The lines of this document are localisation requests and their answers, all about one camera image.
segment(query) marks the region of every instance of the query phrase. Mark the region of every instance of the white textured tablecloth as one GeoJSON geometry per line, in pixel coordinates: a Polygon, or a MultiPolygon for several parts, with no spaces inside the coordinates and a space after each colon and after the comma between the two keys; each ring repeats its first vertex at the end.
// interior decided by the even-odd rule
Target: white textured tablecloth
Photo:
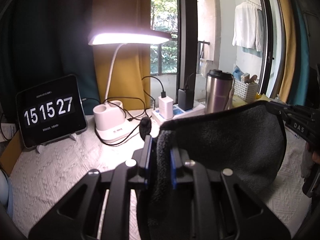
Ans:
{"type": "MultiPolygon", "coordinates": [[[[143,147],[139,130],[118,147],[102,144],[94,132],[94,119],[87,117],[88,129],[77,141],[66,138],[45,146],[42,154],[23,151],[10,180],[13,186],[13,222],[27,236],[32,226],[90,169],[101,172],[114,169],[143,147]]],[[[159,127],[152,123],[151,135],[159,127]]],[[[302,193],[300,163],[305,142],[287,132],[287,152],[273,184],[261,198],[287,225],[291,233],[300,226],[310,204],[302,193]]],[[[136,196],[131,194],[130,239],[140,239],[136,220],[136,196]]]]}

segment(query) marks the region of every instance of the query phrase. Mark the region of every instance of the lamp neck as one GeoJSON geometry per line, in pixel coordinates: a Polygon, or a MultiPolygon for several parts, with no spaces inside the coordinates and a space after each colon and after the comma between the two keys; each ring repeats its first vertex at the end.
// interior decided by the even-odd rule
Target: lamp neck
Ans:
{"type": "Polygon", "coordinates": [[[113,71],[113,65],[114,65],[114,63],[115,63],[118,50],[121,48],[122,45],[125,45],[125,44],[126,44],[126,43],[120,43],[120,44],[116,47],[115,52],[113,53],[113,57],[112,57],[111,65],[110,65],[108,83],[107,83],[107,90],[106,90],[106,95],[105,95],[105,98],[104,98],[105,100],[107,100],[107,98],[108,98],[108,94],[109,94],[109,90],[110,90],[110,84],[111,84],[112,71],[113,71]]]}

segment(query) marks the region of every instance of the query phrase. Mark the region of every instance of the dark green curtain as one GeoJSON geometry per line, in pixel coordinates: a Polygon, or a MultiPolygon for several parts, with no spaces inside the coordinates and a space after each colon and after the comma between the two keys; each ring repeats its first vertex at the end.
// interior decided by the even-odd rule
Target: dark green curtain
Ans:
{"type": "MultiPolygon", "coordinates": [[[[18,91],[75,74],[81,98],[99,99],[92,47],[92,0],[14,0],[0,21],[0,101],[16,116],[18,91]]],[[[85,114],[97,103],[85,101],[85,114]]]]}

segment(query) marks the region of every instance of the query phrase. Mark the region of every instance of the digital clock display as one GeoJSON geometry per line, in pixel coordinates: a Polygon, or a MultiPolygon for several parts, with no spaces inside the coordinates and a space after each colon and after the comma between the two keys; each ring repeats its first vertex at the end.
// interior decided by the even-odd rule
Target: digital clock display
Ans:
{"type": "Polygon", "coordinates": [[[27,148],[83,131],[83,113],[76,77],[69,75],[17,94],[17,111],[27,148]]]}

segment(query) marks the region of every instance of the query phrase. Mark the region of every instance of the black cable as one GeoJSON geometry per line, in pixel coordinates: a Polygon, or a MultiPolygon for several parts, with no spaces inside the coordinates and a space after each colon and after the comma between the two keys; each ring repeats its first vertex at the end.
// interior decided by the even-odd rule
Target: black cable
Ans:
{"type": "Polygon", "coordinates": [[[139,121],[141,121],[140,119],[137,119],[137,117],[139,117],[139,116],[142,116],[144,113],[146,114],[146,116],[148,116],[147,115],[147,107],[146,107],[146,104],[144,103],[144,101],[141,99],[141,98],[137,98],[137,97],[111,97],[111,98],[107,98],[106,100],[104,100],[103,101],[103,104],[105,103],[105,101],[107,101],[107,100],[109,100],[109,99],[115,99],[115,98],[126,98],[126,99],[138,99],[138,100],[140,100],[142,103],[143,103],[143,109],[144,109],[144,111],[142,112],[142,114],[139,114],[139,115],[137,115],[137,116],[132,116],[130,113],[129,113],[129,111],[128,110],[126,110],[127,112],[128,112],[128,114],[133,118],[133,119],[136,119],[136,120],[139,120],[139,121]]]}
{"type": "Polygon", "coordinates": [[[7,139],[5,136],[4,136],[4,133],[2,131],[2,117],[4,116],[4,113],[1,114],[1,117],[0,117],[0,131],[1,131],[1,134],[3,136],[3,138],[6,140],[6,141],[9,141],[9,139],[7,139]]]}
{"type": "Polygon", "coordinates": [[[125,140],[127,140],[128,137],[129,137],[130,135],[132,135],[132,133],[134,132],[134,130],[136,130],[136,129],[139,127],[139,125],[140,125],[140,124],[138,124],[138,125],[127,135],[127,137],[124,138],[121,142],[113,143],[113,144],[106,143],[106,142],[103,141],[103,139],[100,137],[100,135],[99,135],[98,132],[97,132],[96,125],[94,125],[94,131],[95,131],[95,133],[96,133],[96,136],[99,138],[99,140],[100,140],[103,144],[108,145],[108,146],[116,146],[116,145],[119,145],[119,144],[123,143],[125,140]]]}
{"type": "Polygon", "coordinates": [[[100,103],[100,101],[98,100],[98,99],[96,99],[96,98],[81,98],[81,101],[86,101],[86,100],[95,100],[95,101],[97,101],[99,104],[101,104],[100,103]]]}
{"type": "MultiPolygon", "coordinates": [[[[88,99],[96,100],[97,102],[100,103],[100,101],[97,100],[97,99],[95,99],[95,98],[82,98],[81,101],[86,101],[86,100],[88,100],[88,99]]],[[[146,114],[146,116],[148,116],[148,115],[147,115],[146,104],[144,103],[144,101],[143,101],[141,98],[136,98],[136,97],[110,97],[110,98],[107,98],[106,100],[104,100],[104,101],[103,101],[103,104],[104,104],[106,101],[108,101],[109,104],[112,104],[112,105],[115,105],[115,106],[119,107],[119,108],[124,112],[125,117],[127,116],[127,115],[126,115],[126,112],[132,117],[132,119],[136,119],[136,120],[138,120],[138,121],[141,121],[141,119],[137,119],[137,117],[143,115],[144,113],[146,114]],[[138,99],[138,100],[140,100],[140,101],[143,103],[144,111],[142,112],[142,114],[139,114],[139,115],[137,115],[137,116],[132,116],[132,115],[129,113],[128,110],[126,110],[126,109],[124,109],[124,108],[121,108],[121,107],[118,106],[117,104],[108,101],[109,99],[115,99],[115,98],[138,99]]],[[[139,127],[139,125],[140,125],[140,123],[139,123],[121,142],[113,143],[113,144],[106,143],[106,142],[103,141],[103,139],[100,137],[100,135],[99,135],[98,132],[97,132],[96,124],[94,125],[94,131],[95,131],[95,133],[96,133],[96,136],[99,138],[99,140],[100,140],[103,144],[108,145],[108,146],[116,146],[116,145],[119,145],[119,144],[123,143],[125,140],[127,140],[127,139],[129,138],[129,136],[132,135],[132,133],[139,127]]]]}
{"type": "Polygon", "coordinates": [[[143,90],[143,92],[145,92],[146,94],[147,94],[147,96],[149,96],[150,98],[152,98],[152,100],[153,100],[153,110],[154,109],[156,109],[156,100],[151,96],[151,95],[149,95],[145,90],[143,90]]]}
{"type": "Polygon", "coordinates": [[[188,90],[188,88],[189,88],[189,79],[190,79],[190,77],[191,77],[193,74],[194,74],[194,73],[191,73],[191,74],[188,76],[187,81],[186,81],[186,84],[185,84],[185,86],[184,86],[184,89],[185,89],[185,90],[188,90]]]}
{"type": "MultiPolygon", "coordinates": [[[[100,104],[100,101],[97,100],[97,99],[95,99],[95,98],[81,98],[81,101],[84,102],[84,101],[86,101],[86,100],[88,100],[88,99],[95,100],[95,101],[99,102],[99,104],[100,104]]],[[[144,111],[143,111],[142,114],[140,114],[140,115],[138,115],[138,116],[132,116],[127,109],[121,108],[120,106],[118,106],[117,104],[114,104],[114,103],[112,103],[112,102],[108,102],[108,103],[110,103],[110,104],[112,104],[112,105],[114,105],[114,106],[119,107],[119,108],[121,109],[121,111],[124,113],[125,118],[127,118],[127,113],[128,113],[128,114],[131,116],[132,119],[136,119],[136,120],[139,120],[139,121],[140,121],[140,119],[137,119],[137,117],[139,117],[139,116],[141,116],[141,115],[144,114],[144,111]]]]}
{"type": "Polygon", "coordinates": [[[162,82],[160,81],[160,79],[158,79],[158,78],[156,78],[156,77],[154,77],[154,76],[145,76],[145,77],[143,77],[141,80],[144,80],[144,79],[147,78],[147,77],[149,77],[149,78],[155,78],[156,80],[158,80],[158,81],[160,82],[161,86],[162,86],[162,92],[164,92],[163,84],[162,84],[162,82]]]}

